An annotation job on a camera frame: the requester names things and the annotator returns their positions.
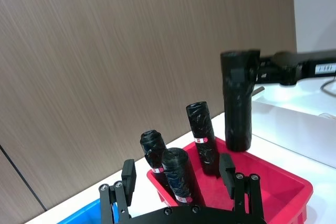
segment blue bin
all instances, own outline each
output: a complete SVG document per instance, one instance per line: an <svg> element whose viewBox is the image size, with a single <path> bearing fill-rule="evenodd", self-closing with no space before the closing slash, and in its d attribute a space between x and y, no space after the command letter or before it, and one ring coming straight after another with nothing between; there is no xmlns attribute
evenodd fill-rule
<svg viewBox="0 0 336 224"><path fill-rule="evenodd" d="M118 209L116 204L113 204L113 214L115 221L118 222ZM100 199L97 199L58 224L101 224L100 221Z"/></svg>

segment white wall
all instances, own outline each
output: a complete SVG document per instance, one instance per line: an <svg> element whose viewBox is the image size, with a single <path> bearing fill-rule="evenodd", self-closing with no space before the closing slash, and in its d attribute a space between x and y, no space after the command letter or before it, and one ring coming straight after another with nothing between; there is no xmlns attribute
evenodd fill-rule
<svg viewBox="0 0 336 224"><path fill-rule="evenodd" d="M336 0L294 0L298 51L336 49Z"/></svg>

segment black tape-wrapped cylinder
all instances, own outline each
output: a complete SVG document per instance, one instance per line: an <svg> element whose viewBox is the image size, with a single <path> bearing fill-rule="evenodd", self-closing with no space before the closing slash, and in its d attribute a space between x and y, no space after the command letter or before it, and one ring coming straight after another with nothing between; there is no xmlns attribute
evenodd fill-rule
<svg viewBox="0 0 336 224"><path fill-rule="evenodd" d="M162 166L162 154L167 148L161 134L156 130L146 131L141 134L140 144L145 154L145 159L152 168L154 177L174 197Z"/></svg>
<svg viewBox="0 0 336 224"><path fill-rule="evenodd" d="M203 172L219 177L219 153L208 105L206 102L196 102L188 105L186 111Z"/></svg>
<svg viewBox="0 0 336 224"><path fill-rule="evenodd" d="M243 152L251 146L251 94L257 77L260 50L220 55L223 74L226 147Z"/></svg>
<svg viewBox="0 0 336 224"><path fill-rule="evenodd" d="M205 206L188 153L180 148L163 152L162 165L179 206Z"/></svg>

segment wood grain texture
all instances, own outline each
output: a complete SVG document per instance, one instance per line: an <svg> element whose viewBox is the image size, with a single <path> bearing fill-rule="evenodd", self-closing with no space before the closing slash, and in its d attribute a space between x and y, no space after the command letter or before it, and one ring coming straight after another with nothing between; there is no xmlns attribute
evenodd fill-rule
<svg viewBox="0 0 336 224"><path fill-rule="evenodd" d="M23 223L43 209L0 151L0 224Z"/></svg>
<svg viewBox="0 0 336 224"><path fill-rule="evenodd" d="M0 0L0 142L47 208L223 111L219 54L295 50L293 0Z"/></svg>

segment metal screw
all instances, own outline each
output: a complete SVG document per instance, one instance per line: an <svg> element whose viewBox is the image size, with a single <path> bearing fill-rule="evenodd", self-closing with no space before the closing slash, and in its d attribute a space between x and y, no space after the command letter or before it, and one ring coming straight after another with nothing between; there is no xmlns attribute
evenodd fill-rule
<svg viewBox="0 0 336 224"><path fill-rule="evenodd" d="M102 186L100 187L100 190L105 191L107 188L108 188L107 185L102 185Z"/></svg>
<svg viewBox="0 0 336 224"><path fill-rule="evenodd" d="M252 175L252 176L251 176L251 179L253 179L253 180L258 180L259 177L258 177L257 175Z"/></svg>
<svg viewBox="0 0 336 224"><path fill-rule="evenodd" d="M121 182L117 182L115 186L116 186L116 187L121 187L121 186L122 186L122 183L121 183Z"/></svg>
<svg viewBox="0 0 336 224"><path fill-rule="evenodd" d="M193 207L191 208L191 211L192 211L194 214L198 213L198 212L199 212L199 206L193 206Z"/></svg>
<svg viewBox="0 0 336 224"><path fill-rule="evenodd" d="M163 212L165 215L171 215L173 210L170 207L166 207Z"/></svg>

